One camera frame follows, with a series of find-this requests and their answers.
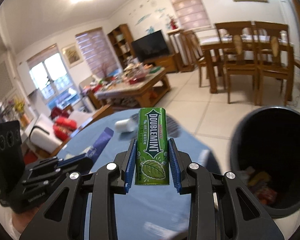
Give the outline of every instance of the silver screw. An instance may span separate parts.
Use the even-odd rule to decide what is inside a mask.
[[[192,170],[197,170],[199,168],[199,164],[197,163],[190,163],[189,164],[189,167],[192,169]]]
[[[77,178],[79,178],[79,173],[73,172],[73,173],[70,174],[69,177],[70,177],[70,179],[77,179]]]
[[[229,179],[234,179],[235,178],[235,174],[232,172],[228,172],[226,175]]]
[[[116,167],[117,167],[117,164],[115,164],[115,163],[109,163],[107,165],[107,169],[110,171],[114,170]]]

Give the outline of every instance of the blue table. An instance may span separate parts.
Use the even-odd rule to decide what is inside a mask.
[[[63,148],[59,158],[66,154],[77,155],[99,137],[105,127],[114,130],[115,122],[128,119],[136,114],[138,109],[121,111],[107,116],[76,135]],[[186,152],[192,161],[198,162],[214,173],[220,173],[218,164],[210,149],[183,130],[180,125],[169,117],[167,120],[168,136],[175,138],[178,150]],[[114,133],[101,156],[91,169],[97,171],[103,165],[113,162],[117,153],[126,151],[135,133]],[[85,239],[89,239],[90,201],[88,200]],[[134,181],[127,195],[115,195],[115,213],[119,240],[158,240],[167,239],[185,230],[189,225],[190,195],[179,195],[173,187],[170,174],[168,186],[136,186]]]

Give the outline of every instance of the television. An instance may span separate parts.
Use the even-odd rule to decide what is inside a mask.
[[[146,59],[170,55],[161,31],[151,33],[131,43],[140,62]]]

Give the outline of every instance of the white sofa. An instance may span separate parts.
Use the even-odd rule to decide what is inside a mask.
[[[93,114],[94,113],[88,114],[75,110],[70,114],[69,119],[75,120],[78,128]],[[59,145],[62,144],[62,141],[54,135],[53,121],[44,114],[39,116],[37,122],[32,128],[30,141],[48,153],[52,153]]]

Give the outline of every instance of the green gum package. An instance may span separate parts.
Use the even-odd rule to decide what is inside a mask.
[[[169,184],[167,122],[163,108],[140,109],[136,158],[136,185]]]

